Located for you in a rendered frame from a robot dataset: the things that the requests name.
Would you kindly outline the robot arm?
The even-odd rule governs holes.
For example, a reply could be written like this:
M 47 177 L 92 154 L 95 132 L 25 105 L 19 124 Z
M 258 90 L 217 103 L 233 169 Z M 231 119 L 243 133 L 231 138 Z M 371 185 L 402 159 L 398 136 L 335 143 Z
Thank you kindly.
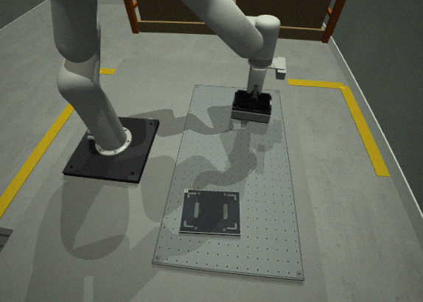
M 276 79 L 284 80 L 285 57 L 273 58 L 280 29 L 277 17 L 246 17 L 233 0 L 181 1 L 236 54 L 253 66 L 275 69 Z M 97 0 L 51 0 L 51 10 L 55 45 L 63 56 L 57 88 L 90 129 L 88 139 L 95 141 L 98 153 L 118 155 L 130 146 L 132 135 L 99 83 Z

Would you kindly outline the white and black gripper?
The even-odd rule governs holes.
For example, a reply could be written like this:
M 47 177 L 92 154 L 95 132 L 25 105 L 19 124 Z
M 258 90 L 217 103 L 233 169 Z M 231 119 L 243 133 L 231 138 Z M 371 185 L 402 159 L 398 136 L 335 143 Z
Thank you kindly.
M 251 94 L 250 99 L 248 100 L 248 108 L 256 109 L 257 103 L 258 103 L 257 102 L 258 96 L 262 92 L 262 87 L 264 84 L 267 67 L 264 67 L 264 68 L 256 67 L 251 65 L 249 62 L 248 64 L 250 65 L 250 70 L 248 75 L 247 93 Z M 252 94 L 253 94 L 253 97 L 252 97 Z

